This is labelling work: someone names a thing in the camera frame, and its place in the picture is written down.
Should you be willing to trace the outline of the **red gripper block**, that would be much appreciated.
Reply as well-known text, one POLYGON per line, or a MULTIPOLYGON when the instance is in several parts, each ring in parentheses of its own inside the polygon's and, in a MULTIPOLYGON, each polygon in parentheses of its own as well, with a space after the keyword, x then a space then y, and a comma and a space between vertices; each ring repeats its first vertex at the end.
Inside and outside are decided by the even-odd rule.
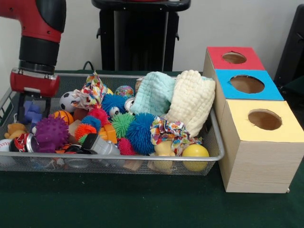
POLYGON ((25 92, 31 92, 44 96, 46 104, 44 118, 48 117, 51 108, 51 97, 54 97, 59 89, 60 77, 57 75, 41 74, 13 68, 10 74, 10 86, 12 91, 20 92, 18 102, 18 121, 24 119, 25 92))

